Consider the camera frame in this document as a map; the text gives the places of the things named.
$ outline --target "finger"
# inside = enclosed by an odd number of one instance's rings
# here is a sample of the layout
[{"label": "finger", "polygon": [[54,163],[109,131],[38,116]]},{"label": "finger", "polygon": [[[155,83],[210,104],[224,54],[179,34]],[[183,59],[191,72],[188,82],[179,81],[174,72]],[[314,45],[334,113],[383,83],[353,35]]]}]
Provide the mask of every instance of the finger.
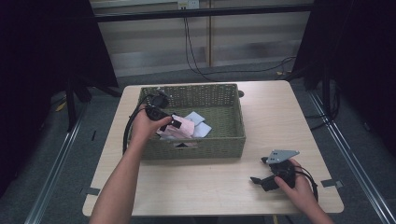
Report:
[{"label": "finger", "polygon": [[171,121],[172,121],[172,117],[168,116],[158,120],[157,123],[159,127],[162,127],[163,125],[169,124]]},{"label": "finger", "polygon": [[298,163],[296,160],[294,160],[294,159],[289,159],[289,161],[291,162],[291,164],[293,164],[293,166],[295,166],[295,170],[296,171],[300,171],[300,172],[302,172],[303,170],[301,169],[301,165],[300,165],[300,163]]},{"label": "finger", "polygon": [[289,161],[295,166],[301,166],[300,163],[298,163],[295,159],[289,159]]},{"label": "finger", "polygon": [[275,182],[277,183],[277,185],[283,190],[285,191],[286,194],[289,195],[290,191],[292,190],[289,185],[279,176],[275,177]]},{"label": "finger", "polygon": [[145,104],[142,104],[142,105],[139,106],[139,110],[140,110],[140,109],[144,109],[144,108],[146,108],[146,105],[145,105]]}]

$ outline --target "human hand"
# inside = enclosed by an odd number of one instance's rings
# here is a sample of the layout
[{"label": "human hand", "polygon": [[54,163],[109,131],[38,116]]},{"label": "human hand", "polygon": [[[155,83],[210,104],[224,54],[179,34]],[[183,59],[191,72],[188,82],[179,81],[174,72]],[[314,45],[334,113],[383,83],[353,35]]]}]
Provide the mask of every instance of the human hand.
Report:
[{"label": "human hand", "polygon": [[159,128],[172,121],[171,117],[166,117],[157,121],[149,119],[144,109],[145,107],[146,105],[141,105],[136,118],[134,118],[131,142],[146,143]]},{"label": "human hand", "polygon": [[[297,161],[290,159],[290,162],[296,166],[296,171],[302,172],[302,169],[300,168],[301,165]],[[313,211],[312,208],[314,206],[319,206],[305,176],[296,174],[294,189],[291,189],[289,185],[278,176],[275,177],[275,182],[283,191],[285,191],[291,202],[305,214],[309,211]]]}]

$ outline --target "light wood tabletop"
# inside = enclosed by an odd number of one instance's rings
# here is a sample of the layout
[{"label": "light wood tabletop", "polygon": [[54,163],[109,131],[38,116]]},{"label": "light wood tabletop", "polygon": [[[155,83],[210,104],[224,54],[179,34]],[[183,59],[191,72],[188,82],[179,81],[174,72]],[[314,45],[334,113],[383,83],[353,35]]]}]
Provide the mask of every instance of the light wood tabletop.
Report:
[{"label": "light wood tabletop", "polygon": [[[299,211],[282,190],[265,192],[250,180],[265,178],[261,161],[273,149],[299,150],[295,156],[318,184],[318,200],[327,213],[344,205],[331,179],[303,112],[286,81],[235,82],[240,98],[246,143],[241,158],[141,161],[132,216],[254,216]],[[128,86],[120,99],[91,187],[101,189],[122,156],[122,137],[143,86]],[[98,196],[87,195],[83,214],[90,216]]]}]

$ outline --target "cable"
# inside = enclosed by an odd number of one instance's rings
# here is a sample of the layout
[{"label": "cable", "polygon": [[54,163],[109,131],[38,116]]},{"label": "cable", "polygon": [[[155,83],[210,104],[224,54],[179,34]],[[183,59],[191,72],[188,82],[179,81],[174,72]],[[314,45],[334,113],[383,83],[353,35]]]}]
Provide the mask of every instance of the cable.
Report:
[{"label": "cable", "polygon": [[[335,118],[338,115],[340,105],[341,105],[340,88],[338,87],[338,85],[336,85],[335,93],[332,98],[332,108],[333,108],[332,113],[330,115],[320,114],[320,115],[310,115],[310,116],[305,116],[305,117],[307,119],[323,119],[325,117],[330,117],[330,121],[333,121],[333,120],[335,120]],[[324,125],[327,125],[330,121],[325,120],[324,122],[320,123],[318,126],[310,128],[310,130],[314,131],[316,129],[319,129],[319,128],[323,127]]]},{"label": "cable", "polygon": [[[261,69],[261,70],[244,70],[244,71],[243,70],[233,70],[233,71],[218,71],[218,72],[203,73],[203,72],[201,72],[201,70],[197,66],[197,63],[196,63],[196,60],[195,60],[195,56],[194,56],[194,53],[193,53],[193,50],[192,50],[192,43],[191,43],[191,37],[190,37],[190,26],[189,26],[189,22],[188,22],[187,18],[184,18],[184,28],[185,28],[185,37],[186,37],[186,50],[185,51],[186,51],[187,64],[189,65],[189,68],[190,68],[190,70],[193,73],[201,75],[203,78],[205,78],[206,80],[209,80],[209,81],[218,82],[217,80],[214,80],[214,79],[206,77],[206,76],[209,76],[209,75],[224,74],[224,73],[258,73],[258,72],[266,72],[266,71],[274,70],[274,69],[276,69],[278,67],[281,67],[281,66],[283,67],[283,65],[285,63],[288,63],[288,62],[291,61],[292,58],[295,58],[295,56],[288,57],[286,59],[283,59],[282,62],[280,64],[276,65],[276,66],[273,66],[273,67],[270,67],[270,68],[266,68],[266,69]],[[190,44],[191,56],[192,56],[192,59],[194,61],[194,65],[195,65],[195,69],[196,70],[194,70],[192,68],[191,64],[190,64],[190,60],[189,60],[189,56],[188,56],[188,50],[187,50],[188,43]]]},{"label": "cable", "polygon": [[296,174],[303,175],[306,178],[308,178],[308,180],[311,182],[311,186],[312,186],[312,190],[314,192],[315,199],[318,201],[318,185],[317,185],[317,183],[315,183],[314,177],[312,177],[312,175],[304,167],[301,167],[301,166],[294,166],[294,167],[300,168],[303,171],[307,172],[307,174],[306,174],[304,172],[295,171]]},{"label": "cable", "polygon": [[137,104],[136,108],[134,109],[134,113],[132,113],[132,115],[128,119],[128,122],[127,122],[126,127],[125,127],[125,131],[124,131],[124,136],[122,138],[122,155],[125,153],[126,148],[128,147],[127,146],[128,137],[129,137],[129,131],[131,130],[131,127],[132,127],[132,122],[134,122],[134,118],[136,118],[137,114],[141,110],[145,109],[145,108],[139,109],[139,107],[143,104],[143,102],[145,102],[145,100],[148,97],[153,97],[153,95],[152,94],[148,94],[142,100],[140,100],[140,102]]},{"label": "cable", "polygon": [[294,224],[289,216],[285,216],[285,218],[288,220],[289,224]]},{"label": "cable", "polygon": [[265,224],[265,216],[262,216],[262,223]]},{"label": "cable", "polygon": [[291,62],[291,60],[296,59],[296,58],[297,57],[292,56],[292,57],[288,57],[288,58],[285,58],[285,59],[282,60],[282,62],[280,63],[280,64],[282,64],[282,75],[285,75],[285,66],[284,66],[284,64],[285,63],[289,63],[289,62]]},{"label": "cable", "polygon": [[279,222],[277,221],[277,216],[273,215],[273,220],[274,220],[274,224],[279,224]]}]

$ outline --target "wall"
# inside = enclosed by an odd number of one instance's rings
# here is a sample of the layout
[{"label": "wall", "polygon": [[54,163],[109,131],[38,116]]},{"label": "wall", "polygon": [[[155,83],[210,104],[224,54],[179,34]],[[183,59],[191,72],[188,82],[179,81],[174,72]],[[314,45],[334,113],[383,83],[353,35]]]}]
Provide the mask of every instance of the wall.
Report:
[{"label": "wall", "polygon": [[[91,0],[91,3],[96,14],[177,9],[177,1],[172,0]],[[200,8],[306,3],[312,0],[201,0]],[[218,66],[280,61],[295,55],[308,17],[309,12],[296,12],[188,18],[188,25],[199,66]],[[99,27],[118,77],[188,68],[185,23],[181,18],[102,22]]]}]

